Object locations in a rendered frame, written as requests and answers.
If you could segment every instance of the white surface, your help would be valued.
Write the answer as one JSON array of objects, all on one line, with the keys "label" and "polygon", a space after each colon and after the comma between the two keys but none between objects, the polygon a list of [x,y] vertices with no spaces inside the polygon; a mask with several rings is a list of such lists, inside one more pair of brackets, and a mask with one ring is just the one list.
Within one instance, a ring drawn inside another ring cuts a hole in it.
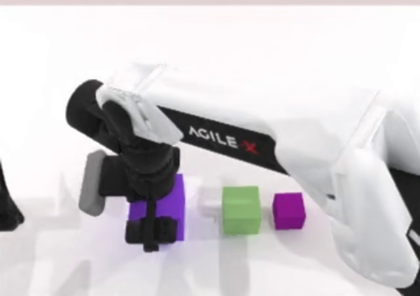
[{"label": "white surface", "polygon": [[[300,190],[291,179],[185,145],[187,240],[151,255],[125,245],[123,200],[99,218],[77,210],[99,146],[64,111],[82,81],[134,58],[255,88],[296,78],[416,87],[420,9],[2,8],[0,29],[0,154],[27,218],[0,234],[0,295],[397,295],[340,261],[307,197],[304,230],[271,230],[273,193]],[[221,184],[260,186],[261,234],[221,239]]]}]

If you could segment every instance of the cube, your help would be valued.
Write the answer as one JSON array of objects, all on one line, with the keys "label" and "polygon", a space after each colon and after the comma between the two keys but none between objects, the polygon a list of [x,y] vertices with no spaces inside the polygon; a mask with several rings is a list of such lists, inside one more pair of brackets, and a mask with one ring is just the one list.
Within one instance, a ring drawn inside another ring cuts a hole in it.
[{"label": "cube", "polygon": [[[146,216],[146,202],[136,201],[130,204],[129,221],[139,221]],[[177,241],[184,241],[185,193],[182,174],[175,176],[175,185],[167,196],[156,203],[156,217],[171,217],[177,223]]]},{"label": "cube", "polygon": [[276,230],[303,228],[306,213],[301,193],[274,194],[272,210]]},{"label": "cube", "polygon": [[258,187],[224,187],[222,215],[223,232],[225,234],[258,234],[261,225],[261,203]]}]

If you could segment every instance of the red letter x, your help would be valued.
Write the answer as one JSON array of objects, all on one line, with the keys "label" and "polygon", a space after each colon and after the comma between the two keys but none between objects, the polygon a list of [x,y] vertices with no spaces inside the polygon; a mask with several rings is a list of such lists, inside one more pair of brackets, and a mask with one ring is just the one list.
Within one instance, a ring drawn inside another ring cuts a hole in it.
[{"label": "red letter x", "polygon": [[242,146],[245,147],[246,152],[258,155],[258,151],[255,149],[257,144],[247,142],[246,140],[242,142]]}]

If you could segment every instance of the purple block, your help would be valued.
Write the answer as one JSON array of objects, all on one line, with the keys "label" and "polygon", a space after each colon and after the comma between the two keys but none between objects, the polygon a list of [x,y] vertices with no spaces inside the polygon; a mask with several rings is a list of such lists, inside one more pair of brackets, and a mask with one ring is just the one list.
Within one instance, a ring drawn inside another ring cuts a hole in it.
[{"label": "purple block", "polygon": [[[137,221],[146,215],[146,202],[136,201],[130,204],[129,220]],[[171,217],[178,221],[177,241],[184,240],[185,193],[184,179],[181,174],[175,176],[175,185],[167,196],[156,203],[156,217]]]},{"label": "purple block", "polygon": [[306,213],[301,193],[274,194],[272,210],[276,230],[302,229]]}]

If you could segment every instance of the white backdrop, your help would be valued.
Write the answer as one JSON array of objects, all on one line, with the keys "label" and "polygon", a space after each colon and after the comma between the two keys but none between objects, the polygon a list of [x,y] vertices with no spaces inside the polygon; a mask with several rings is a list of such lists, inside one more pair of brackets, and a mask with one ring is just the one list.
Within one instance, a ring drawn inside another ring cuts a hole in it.
[{"label": "white backdrop", "polygon": [[[181,144],[186,241],[144,254],[124,242],[127,204],[77,209],[87,153],[65,107],[88,78],[157,60],[255,87],[290,80],[418,87],[420,9],[384,7],[2,7],[0,156],[26,223],[0,234],[4,296],[391,296],[338,258],[323,212],[304,197],[303,230],[275,232],[287,177]],[[251,237],[220,235],[224,184],[260,187]]]}]

